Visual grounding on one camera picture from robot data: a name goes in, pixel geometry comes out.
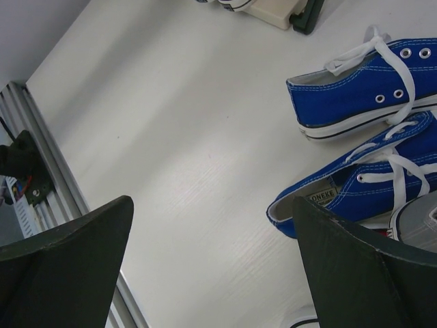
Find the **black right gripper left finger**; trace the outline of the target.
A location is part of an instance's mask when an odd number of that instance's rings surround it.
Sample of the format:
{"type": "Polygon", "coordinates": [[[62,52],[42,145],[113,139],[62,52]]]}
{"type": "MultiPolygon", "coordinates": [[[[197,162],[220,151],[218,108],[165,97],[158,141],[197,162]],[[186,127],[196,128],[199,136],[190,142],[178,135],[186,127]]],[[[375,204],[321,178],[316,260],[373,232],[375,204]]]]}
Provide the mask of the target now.
{"type": "Polygon", "coordinates": [[[1,247],[2,327],[104,327],[134,214],[123,195],[1,247]]]}

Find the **orange sneaker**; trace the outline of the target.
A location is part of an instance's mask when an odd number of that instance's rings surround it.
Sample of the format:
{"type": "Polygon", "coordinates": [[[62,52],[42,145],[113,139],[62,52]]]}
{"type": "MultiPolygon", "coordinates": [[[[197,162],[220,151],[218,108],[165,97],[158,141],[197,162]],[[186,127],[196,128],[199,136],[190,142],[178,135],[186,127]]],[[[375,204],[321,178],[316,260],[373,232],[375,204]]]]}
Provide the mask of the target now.
{"type": "Polygon", "coordinates": [[[218,0],[218,2],[230,12],[239,12],[250,7],[254,0],[218,0]]]}

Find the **grey sneaker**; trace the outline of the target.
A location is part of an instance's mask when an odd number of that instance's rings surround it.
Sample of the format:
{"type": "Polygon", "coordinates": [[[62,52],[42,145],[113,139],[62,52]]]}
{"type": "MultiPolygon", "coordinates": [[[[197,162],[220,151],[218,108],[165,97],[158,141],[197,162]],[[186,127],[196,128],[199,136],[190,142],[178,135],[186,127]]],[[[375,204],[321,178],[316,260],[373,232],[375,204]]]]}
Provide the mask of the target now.
{"type": "Polygon", "coordinates": [[[436,253],[436,191],[396,210],[387,236],[409,246],[436,253]]]}

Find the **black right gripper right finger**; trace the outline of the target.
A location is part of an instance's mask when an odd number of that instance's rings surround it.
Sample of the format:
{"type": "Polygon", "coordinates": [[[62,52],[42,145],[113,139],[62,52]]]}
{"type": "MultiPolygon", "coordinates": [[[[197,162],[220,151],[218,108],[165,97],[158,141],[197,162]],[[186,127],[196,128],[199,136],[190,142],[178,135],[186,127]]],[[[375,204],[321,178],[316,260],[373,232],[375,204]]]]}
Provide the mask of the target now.
{"type": "Polygon", "coordinates": [[[294,226],[321,327],[435,327],[436,254],[294,199],[294,226]]]}

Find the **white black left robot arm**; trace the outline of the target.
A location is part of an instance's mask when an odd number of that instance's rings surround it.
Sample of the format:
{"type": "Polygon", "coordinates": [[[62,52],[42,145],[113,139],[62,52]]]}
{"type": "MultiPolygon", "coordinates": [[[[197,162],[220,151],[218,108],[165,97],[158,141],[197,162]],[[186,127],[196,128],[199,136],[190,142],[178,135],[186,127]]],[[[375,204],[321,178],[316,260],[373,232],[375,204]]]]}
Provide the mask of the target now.
{"type": "Polygon", "coordinates": [[[1,175],[15,178],[21,190],[12,192],[13,200],[25,196],[37,206],[54,189],[52,178],[29,131],[21,131],[11,145],[1,145],[1,175]]]}

